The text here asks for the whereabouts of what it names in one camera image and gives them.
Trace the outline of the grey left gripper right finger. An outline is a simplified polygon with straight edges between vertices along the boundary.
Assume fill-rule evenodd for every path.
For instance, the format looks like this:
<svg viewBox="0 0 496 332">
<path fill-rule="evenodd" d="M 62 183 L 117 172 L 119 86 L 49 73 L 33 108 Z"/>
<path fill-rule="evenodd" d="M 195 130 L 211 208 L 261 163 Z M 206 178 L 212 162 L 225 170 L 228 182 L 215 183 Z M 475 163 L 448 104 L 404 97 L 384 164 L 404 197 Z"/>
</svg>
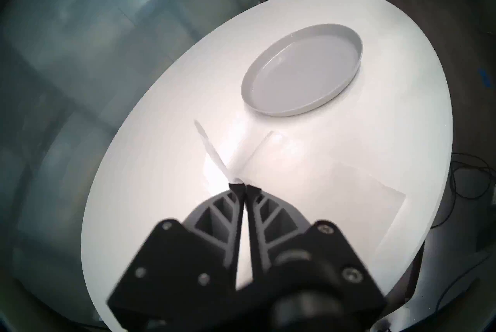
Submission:
<svg viewBox="0 0 496 332">
<path fill-rule="evenodd" d="M 253 282 L 272 330 L 369 330 L 385 297 L 337 225 L 247 186 Z"/>
</svg>

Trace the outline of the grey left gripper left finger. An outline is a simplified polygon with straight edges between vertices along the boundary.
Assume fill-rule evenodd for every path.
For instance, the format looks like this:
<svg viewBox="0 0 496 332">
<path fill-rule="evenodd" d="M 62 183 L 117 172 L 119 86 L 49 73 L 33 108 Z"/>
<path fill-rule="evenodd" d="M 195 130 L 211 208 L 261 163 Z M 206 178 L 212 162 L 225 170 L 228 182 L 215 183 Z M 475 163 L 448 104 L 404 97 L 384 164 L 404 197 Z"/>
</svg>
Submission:
<svg viewBox="0 0 496 332">
<path fill-rule="evenodd" d="M 230 184 L 182 222 L 155 225 L 107 300 L 122 328 L 170 325 L 235 292 L 245 192 Z"/>
</svg>

